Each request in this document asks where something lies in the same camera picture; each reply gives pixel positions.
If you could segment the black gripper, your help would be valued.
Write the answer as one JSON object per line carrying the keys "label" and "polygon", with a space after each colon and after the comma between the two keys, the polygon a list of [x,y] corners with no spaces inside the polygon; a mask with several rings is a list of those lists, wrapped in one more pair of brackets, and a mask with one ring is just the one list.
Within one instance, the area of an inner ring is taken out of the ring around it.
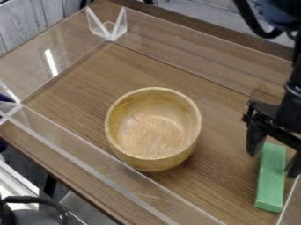
{"label": "black gripper", "polygon": [[[301,151],[301,89],[285,85],[285,96],[280,105],[249,100],[248,111],[242,116],[246,123],[246,150],[254,156],[262,149],[266,137],[285,143],[296,151]],[[296,178],[301,174],[301,153],[296,152],[286,166],[286,175]]]}

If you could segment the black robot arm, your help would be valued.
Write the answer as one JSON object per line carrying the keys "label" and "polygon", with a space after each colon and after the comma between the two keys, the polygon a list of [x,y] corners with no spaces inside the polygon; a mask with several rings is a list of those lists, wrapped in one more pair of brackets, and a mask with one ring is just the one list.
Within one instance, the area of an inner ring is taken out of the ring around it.
{"label": "black robot arm", "polygon": [[233,0],[238,12],[252,29],[264,39],[274,39],[286,33],[294,40],[293,71],[286,80],[285,96],[280,105],[249,100],[242,120],[246,122],[246,149],[253,156],[264,147],[268,136],[296,150],[286,166],[286,175],[301,174],[301,0],[254,0],[265,21],[273,26],[266,32],[257,21],[248,0]]}

